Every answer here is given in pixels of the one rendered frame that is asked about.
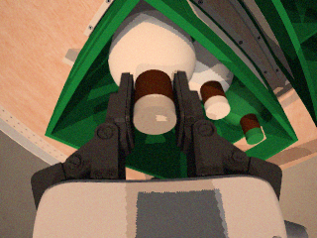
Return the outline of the green crate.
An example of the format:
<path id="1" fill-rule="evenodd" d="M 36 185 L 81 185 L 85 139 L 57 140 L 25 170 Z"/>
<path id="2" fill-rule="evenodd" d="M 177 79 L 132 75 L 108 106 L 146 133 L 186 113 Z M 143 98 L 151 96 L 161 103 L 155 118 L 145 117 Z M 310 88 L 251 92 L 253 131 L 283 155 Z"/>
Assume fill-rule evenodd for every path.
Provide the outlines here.
<path id="1" fill-rule="evenodd" d="M 317 0 L 238 1 L 317 127 Z"/>
<path id="2" fill-rule="evenodd" d="M 119 88 L 108 64 L 113 34 L 139 1 L 114 0 L 105 12 L 77 56 L 45 136 L 78 150 L 93 138 L 96 127 L 105 123 L 110 93 L 118 92 Z M 264 105 L 258 120 L 266 139 L 245 151 L 248 157 L 267 160 L 298 141 L 261 70 L 199 5 L 193 0 L 145 1 L 183 29 L 190 35 L 192 42 L 197 41 L 232 72 L 234 77 L 231 85 L 240 80 Z M 233 144 L 244 138 L 242 127 L 233 126 L 224 118 L 208 118 L 203 101 L 200 102 L 205 120 L 214 123 L 221 137 Z M 187 178 L 186 155 L 176 147 L 174 127 L 158 135 L 145 134 L 136 128 L 135 149 L 125 159 L 126 168 L 159 179 Z"/>

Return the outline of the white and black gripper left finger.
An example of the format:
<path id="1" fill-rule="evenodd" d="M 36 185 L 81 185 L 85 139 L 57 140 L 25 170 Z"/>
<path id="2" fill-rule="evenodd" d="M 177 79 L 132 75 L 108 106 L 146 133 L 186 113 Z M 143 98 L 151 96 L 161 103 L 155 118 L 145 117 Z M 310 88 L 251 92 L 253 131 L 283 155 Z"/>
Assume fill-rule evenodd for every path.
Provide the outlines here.
<path id="1" fill-rule="evenodd" d="M 45 190 L 55 183 L 72 179 L 126 179 L 125 158 L 135 148 L 134 96 L 133 75 L 122 72 L 119 91 L 110 93 L 105 123 L 96 127 L 94 137 L 64 163 L 32 175 L 36 210 Z"/>

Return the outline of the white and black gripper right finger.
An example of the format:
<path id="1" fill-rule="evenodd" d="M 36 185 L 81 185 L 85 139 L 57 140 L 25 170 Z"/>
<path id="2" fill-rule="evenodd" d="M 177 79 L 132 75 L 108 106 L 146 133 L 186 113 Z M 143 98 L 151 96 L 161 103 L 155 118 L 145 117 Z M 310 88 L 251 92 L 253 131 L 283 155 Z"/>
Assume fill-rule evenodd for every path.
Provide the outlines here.
<path id="1" fill-rule="evenodd" d="M 205 120 L 198 91 L 190 90 L 186 71 L 174 74 L 173 97 L 176 147 L 186 155 L 188 178 L 238 174 L 260 177 L 271 184 L 279 202 L 281 168 L 248 157 L 244 151 L 218 135 L 214 123 Z"/>

